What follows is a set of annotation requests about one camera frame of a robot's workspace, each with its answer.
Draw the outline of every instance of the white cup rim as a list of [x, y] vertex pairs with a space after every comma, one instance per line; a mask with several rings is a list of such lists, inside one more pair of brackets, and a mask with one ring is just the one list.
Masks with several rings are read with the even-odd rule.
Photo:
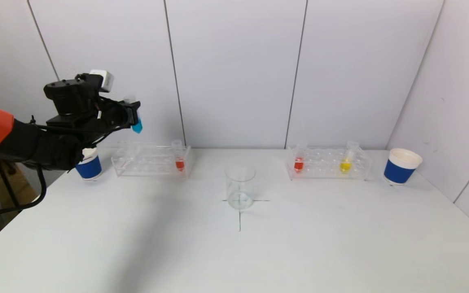
[[396, 157], [397, 160], [407, 163], [407, 164], [420, 165], [423, 162], [423, 158], [420, 155], [410, 150], [406, 150], [406, 149], [401, 149], [401, 148], [391, 149], [390, 155]]

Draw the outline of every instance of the blue liquid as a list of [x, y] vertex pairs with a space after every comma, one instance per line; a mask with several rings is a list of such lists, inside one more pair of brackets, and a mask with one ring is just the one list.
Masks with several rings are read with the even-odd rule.
[[132, 128], [132, 130], [134, 130], [136, 133], [140, 133], [140, 132], [142, 131], [142, 122], [141, 122], [140, 118], [138, 119], [137, 124], [133, 125], [131, 128]]

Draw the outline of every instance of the white table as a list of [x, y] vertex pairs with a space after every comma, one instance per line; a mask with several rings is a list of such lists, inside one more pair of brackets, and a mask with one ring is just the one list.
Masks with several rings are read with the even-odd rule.
[[[468, 292], [469, 218], [415, 173], [295, 180], [285, 150], [193, 150], [183, 182], [73, 171], [0, 233], [0, 292]], [[224, 167], [249, 161], [261, 193], [239, 215]]]

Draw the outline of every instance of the black cross mark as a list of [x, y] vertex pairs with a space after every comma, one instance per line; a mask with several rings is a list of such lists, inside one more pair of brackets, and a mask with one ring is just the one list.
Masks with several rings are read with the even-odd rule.
[[[253, 200], [253, 201], [270, 201], [268, 199], [263, 199], [263, 200]], [[242, 232], [242, 211], [238, 210], [238, 232]]]

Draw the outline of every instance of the test tube rack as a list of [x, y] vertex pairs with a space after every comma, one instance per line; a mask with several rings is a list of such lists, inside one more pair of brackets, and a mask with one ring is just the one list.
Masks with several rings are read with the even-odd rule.
[[122, 142], [114, 149], [112, 165], [117, 176], [139, 176], [162, 179], [187, 179], [193, 167], [191, 147], [184, 150], [184, 168], [179, 170], [175, 154], [169, 146], [156, 143]]
[[361, 179], [366, 180], [372, 167], [372, 159], [361, 148], [357, 149], [350, 171], [344, 174], [340, 169], [345, 156], [345, 148], [307, 148], [303, 151], [301, 171], [294, 168], [296, 151], [287, 148], [287, 171], [291, 180], [299, 178], [319, 179]]

